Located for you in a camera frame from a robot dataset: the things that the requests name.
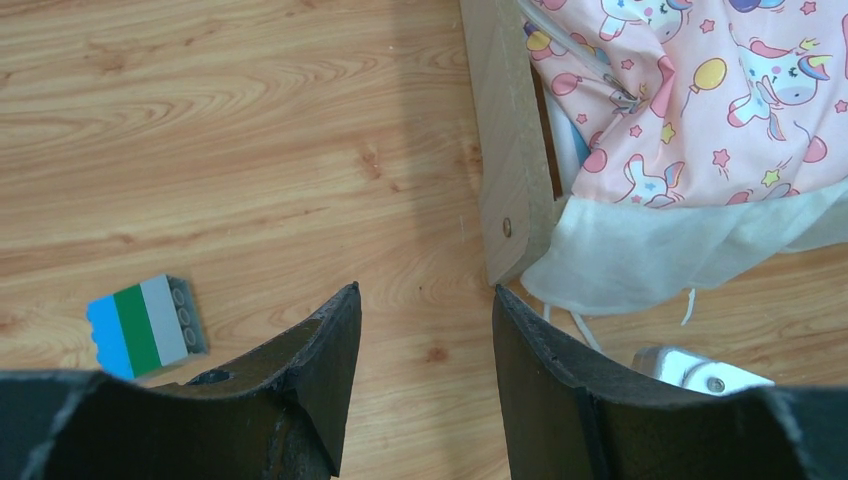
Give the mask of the wooden striped pet bed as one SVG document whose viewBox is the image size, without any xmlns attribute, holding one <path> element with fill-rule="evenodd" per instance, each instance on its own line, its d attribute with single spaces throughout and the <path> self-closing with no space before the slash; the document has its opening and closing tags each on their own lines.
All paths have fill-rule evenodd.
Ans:
<svg viewBox="0 0 848 480">
<path fill-rule="evenodd" d="M 548 251 L 566 201 L 518 4 L 462 0 L 460 9 L 483 164 L 486 273 L 503 284 Z"/>
</svg>

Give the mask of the pink unicorn drawstring bag blanket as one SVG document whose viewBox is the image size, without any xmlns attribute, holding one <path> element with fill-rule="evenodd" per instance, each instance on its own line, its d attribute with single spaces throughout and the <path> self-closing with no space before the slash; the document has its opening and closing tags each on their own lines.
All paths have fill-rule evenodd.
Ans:
<svg viewBox="0 0 848 480">
<path fill-rule="evenodd" d="M 565 206 L 521 275 L 575 320 L 847 240 L 843 1 L 523 1 Z"/>
</svg>

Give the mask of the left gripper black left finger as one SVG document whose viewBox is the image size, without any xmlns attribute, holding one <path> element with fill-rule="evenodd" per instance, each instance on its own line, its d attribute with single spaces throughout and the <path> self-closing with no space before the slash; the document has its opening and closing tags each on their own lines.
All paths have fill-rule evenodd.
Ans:
<svg viewBox="0 0 848 480">
<path fill-rule="evenodd" d="M 253 350 L 153 388 L 102 371 L 1 374 L 5 479 L 327 479 L 341 470 L 357 283 Z"/>
</svg>

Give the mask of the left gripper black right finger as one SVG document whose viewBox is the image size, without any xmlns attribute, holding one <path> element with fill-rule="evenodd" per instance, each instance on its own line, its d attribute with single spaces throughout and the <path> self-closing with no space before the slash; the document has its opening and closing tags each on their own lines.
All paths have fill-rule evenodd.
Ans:
<svg viewBox="0 0 848 480">
<path fill-rule="evenodd" d="M 843 479 L 847 391 L 696 393 L 636 372 L 505 287 L 492 310 L 515 479 Z"/>
</svg>

